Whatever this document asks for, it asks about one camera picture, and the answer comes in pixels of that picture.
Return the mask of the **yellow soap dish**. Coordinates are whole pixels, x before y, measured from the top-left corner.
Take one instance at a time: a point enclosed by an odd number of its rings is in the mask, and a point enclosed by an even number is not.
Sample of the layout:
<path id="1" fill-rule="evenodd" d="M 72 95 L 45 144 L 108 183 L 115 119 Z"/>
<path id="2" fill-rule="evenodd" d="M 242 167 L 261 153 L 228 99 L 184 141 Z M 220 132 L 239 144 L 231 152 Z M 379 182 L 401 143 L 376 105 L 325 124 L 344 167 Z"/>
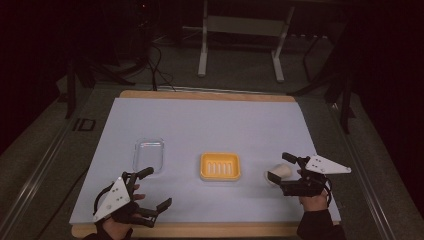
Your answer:
<path id="1" fill-rule="evenodd" d="M 200 158 L 200 177 L 207 181 L 237 181 L 241 176 L 239 156 L 235 153 L 207 152 Z"/>

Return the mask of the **white metal stand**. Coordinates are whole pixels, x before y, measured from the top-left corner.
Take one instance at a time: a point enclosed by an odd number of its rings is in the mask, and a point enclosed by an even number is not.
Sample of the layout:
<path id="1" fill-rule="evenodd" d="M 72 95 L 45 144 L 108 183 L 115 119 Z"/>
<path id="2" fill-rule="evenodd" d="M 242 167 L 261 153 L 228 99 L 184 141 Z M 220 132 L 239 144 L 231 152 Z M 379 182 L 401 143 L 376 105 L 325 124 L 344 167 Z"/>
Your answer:
<path id="1" fill-rule="evenodd" d="M 271 51 L 271 59 L 276 81 L 281 83 L 285 80 L 280 55 L 283 45 L 288 36 L 295 7 L 290 6 L 285 14 L 284 20 L 266 20 L 254 18 L 240 18 L 210 15 L 208 13 L 208 0 L 203 0 L 202 17 L 202 42 L 197 75 L 205 77 L 207 73 L 208 60 L 208 33 L 231 33 L 255 36 L 277 37 L 279 42 L 275 49 Z"/>

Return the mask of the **person's left hand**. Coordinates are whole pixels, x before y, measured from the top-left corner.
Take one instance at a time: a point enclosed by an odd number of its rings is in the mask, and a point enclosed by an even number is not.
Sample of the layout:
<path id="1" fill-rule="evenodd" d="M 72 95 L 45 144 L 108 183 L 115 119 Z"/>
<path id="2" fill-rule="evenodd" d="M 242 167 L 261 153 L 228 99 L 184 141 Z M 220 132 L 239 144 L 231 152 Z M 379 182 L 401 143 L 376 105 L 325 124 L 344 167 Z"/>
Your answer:
<path id="1" fill-rule="evenodd" d="M 139 188 L 139 184 L 135 184 L 133 187 L 133 197 L 135 200 L 142 200 L 145 198 L 144 194 L 137 193 Z M 132 225 L 115 222 L 112 218 L 109 218 L 103 222 L 102 227 L 112 240 L 123 240 L 128 231 L 132 228 Z"/>

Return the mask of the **cream soap bar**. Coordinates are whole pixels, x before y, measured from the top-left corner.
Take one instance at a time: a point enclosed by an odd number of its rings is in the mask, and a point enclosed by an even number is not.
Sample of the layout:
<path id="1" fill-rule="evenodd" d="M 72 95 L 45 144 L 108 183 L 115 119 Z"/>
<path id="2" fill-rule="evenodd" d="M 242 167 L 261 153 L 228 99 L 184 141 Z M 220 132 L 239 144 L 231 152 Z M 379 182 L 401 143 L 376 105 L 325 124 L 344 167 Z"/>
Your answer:
<path id="1" fill-rule="evenodd" d="M 269 171 L 280 176 L 282 180 L 292 176 L 292 170 L 287 164 L 278 164 Z"/>

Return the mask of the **pale blue table mat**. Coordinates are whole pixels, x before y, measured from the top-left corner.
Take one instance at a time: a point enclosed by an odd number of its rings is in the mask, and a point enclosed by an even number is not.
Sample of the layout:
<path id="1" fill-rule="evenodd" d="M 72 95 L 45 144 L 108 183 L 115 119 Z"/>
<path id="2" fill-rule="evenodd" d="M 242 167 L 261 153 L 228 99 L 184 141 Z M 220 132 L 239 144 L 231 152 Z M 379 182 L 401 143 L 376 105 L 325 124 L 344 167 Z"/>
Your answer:
<path id="1" fill-rule="evenodd" d="M 250 102 L 118 98 L 114 101 L 71 223 L 89 223 L 98 193 L 131 170 L 137 140 L 162 139 L 161 170 L 141 182 L 142 206 L 166 199 L 161 223 L 292 222 L 303 215 L 295 197 L 269 184 L 266 171 L 281 155 L 310 156 L 316 150 L 295 102 Z M 235 182 L 204 181 L 200 157 L 230 152 L 240 158 Z"/>

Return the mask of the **person's right hand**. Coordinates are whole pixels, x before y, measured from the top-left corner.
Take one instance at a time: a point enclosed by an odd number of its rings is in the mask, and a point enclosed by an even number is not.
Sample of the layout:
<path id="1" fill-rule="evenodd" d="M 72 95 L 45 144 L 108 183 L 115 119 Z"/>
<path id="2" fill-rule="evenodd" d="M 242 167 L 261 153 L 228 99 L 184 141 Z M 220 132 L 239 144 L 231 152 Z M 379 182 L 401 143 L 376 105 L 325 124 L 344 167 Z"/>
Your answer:
<path id="1" fill-rule="evenodd" d="M 327 191 L 323 190 L 320 195 L 312 197 L 300 196 L 299 202 L 305 212 L 322 211 L 328 208 L 327 196 Z"/>

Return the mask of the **black tripod stand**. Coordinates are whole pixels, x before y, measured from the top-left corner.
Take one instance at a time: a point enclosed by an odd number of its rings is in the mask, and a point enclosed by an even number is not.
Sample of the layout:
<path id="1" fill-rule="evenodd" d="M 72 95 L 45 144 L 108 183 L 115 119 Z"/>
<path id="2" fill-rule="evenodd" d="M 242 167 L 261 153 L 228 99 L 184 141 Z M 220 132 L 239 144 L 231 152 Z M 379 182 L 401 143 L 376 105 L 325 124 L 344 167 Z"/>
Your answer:
<path id="1" fill-rule="evenodd" d="M 66 119 L 69 119 L 76 109 L 76 80 L 79 80 L 85 88 L 94 87 L 95 79 L 92 70 L 100 72 L 118 84 L 133 86 L 132 82 L 121 78 L 118 74 L 108 70 L 100 63 L 86 56 L 76 55 L 67 62 L 66 93 L 63 94 L 64 100 L 67 103 Z"/>
<path id="2" fill-rule="evenodd" d="M 310 78 L 307 68 L 306 57 L 318 42 L 315 39 L 308 48 L 302 59 L 303 66 L 310 83 L 293 92 L 289 96 L 302 96 L 324 85 L 328 86 L 324 99 L 328 104 L 335 105 L 341 99 L 340 125 L 348 134 L 348 120 L 351 116 L 350 100 L 352 95 L 354 65 L 357 61 L 356 43 L 352 42 L 351 26 L 349 23 L 330 22 L 326 23 L 321 30 L 320 37 L 326 35 L 333 44 L 327 60 L 322 68 Z"/>

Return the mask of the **wooden table board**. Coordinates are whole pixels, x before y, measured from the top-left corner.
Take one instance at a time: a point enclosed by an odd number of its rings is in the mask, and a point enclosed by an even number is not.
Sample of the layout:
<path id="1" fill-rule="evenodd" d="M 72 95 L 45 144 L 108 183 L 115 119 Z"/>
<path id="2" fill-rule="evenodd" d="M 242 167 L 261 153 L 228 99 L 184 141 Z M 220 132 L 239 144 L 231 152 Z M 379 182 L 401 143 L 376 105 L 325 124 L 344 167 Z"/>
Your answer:
<path id="1" fill-rule="evenodd" d="M 250 101 L 250 102 L 295 102 L 287 96 L 147 92 L 124 91 L 118 98 L 164 99 L 164 100 L 207 100 L 207 101 Z M 280 237 L 293 236 L 299 221 L 292 222 L 212 222 L 212 223 L 161 223 L 157 220 L 153 228 L 138 226 L 134 234 L 140 238 L 199 238 L 199 237 Z M 72 234 L 82 238 L 95 230 L 93 222 L 73 224 Z"/>

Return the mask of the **metal floor rail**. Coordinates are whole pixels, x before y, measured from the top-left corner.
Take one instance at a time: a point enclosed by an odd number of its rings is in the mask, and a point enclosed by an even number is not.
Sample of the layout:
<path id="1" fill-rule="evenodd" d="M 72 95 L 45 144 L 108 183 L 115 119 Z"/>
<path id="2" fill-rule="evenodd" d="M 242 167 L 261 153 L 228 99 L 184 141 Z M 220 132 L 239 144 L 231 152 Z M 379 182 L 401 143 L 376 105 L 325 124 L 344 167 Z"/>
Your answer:
<path id="1" fill-rule="evenodd" d="M 328 104 L 327 108 L 329 110 L 333 122 L 336 124 L 336 127 L 338 128 L 338 131 L 341 134 L 343 143 L 346 145 L 349 157 L 353 161 L 354 175 L 356 176 L 357 181 L 359 182 L 365 201 L 374 219 L 381 239 L 397 240 L 392 230 L 392 227 L 388 222 L 386 214 L 380 204 L 377 194 L 367 175 L 365 167 L 361 161 L 358 149 L 355 146 L 352 137 L 344 131 L 343 127 L 341 126 L 341 123 L 339 122 L 339 118 L 341 117 L 341 109 L 336 103 Z"/>
<path id="2" fill-rule="evenodd" d="M 63 109 L 45 110 L 0 155 L 0 239 L 25 212 L 68 133 Z"/>

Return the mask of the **clear plastic container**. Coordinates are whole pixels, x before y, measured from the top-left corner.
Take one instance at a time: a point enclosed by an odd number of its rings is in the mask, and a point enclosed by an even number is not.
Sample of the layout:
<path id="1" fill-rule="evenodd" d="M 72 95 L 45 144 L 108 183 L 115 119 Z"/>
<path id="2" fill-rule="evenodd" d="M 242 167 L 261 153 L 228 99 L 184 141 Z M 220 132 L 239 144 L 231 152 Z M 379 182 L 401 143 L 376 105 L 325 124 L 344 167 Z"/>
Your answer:
<path id="1" fill-rule="evenodd" d="M 164 141 L 162 138 L 142 138 L 135 144 L 133 170 L 139 172 L 152 167 L 158 174 L 164 165 Z"/>

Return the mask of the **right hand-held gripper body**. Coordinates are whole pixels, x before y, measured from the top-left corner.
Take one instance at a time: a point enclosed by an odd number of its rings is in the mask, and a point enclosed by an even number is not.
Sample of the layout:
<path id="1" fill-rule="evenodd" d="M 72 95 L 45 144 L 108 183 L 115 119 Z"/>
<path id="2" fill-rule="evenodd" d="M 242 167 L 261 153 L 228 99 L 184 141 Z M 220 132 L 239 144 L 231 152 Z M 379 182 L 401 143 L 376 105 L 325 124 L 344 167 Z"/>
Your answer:
<path id="1" fill-rule="evenodd" d="M 285 196 L 320 195 L 323 190 L 331 192 L 330 174 L 347 174 L 351 168 L 319 155 L 298 157 L 300 178 L 297 181 L 281 181 L 280 188 Z"/>

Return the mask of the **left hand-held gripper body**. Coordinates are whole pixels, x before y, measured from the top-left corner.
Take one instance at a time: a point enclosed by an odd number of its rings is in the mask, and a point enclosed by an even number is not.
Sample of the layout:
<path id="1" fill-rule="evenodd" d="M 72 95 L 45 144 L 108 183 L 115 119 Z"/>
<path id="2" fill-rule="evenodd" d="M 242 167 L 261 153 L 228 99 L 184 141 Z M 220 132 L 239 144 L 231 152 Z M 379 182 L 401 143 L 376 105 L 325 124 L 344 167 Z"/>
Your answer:
<path id="1" fill-rule="evenodd" d="M 156 217 L 146 217 L 144 212 L 147 209 L 140 208 L 133 197 L 136 173 L 123 172 L 99 193 L 94 203 L 94 223 L 111 217 L 119 223 L 154 227 Z"/>

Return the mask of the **black floor bracket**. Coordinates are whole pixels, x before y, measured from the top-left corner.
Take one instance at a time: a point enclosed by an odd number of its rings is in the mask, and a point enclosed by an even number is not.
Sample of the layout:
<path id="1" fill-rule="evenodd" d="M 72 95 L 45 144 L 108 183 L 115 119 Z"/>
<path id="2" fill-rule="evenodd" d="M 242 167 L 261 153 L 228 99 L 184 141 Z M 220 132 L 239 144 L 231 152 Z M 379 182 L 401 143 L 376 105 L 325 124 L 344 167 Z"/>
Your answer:
<path id="1" fill-rule="evenodd" d="M 74 124 L 73 131 L 93 131 L 96 126 L 94 119 L 78 118 Z"/>

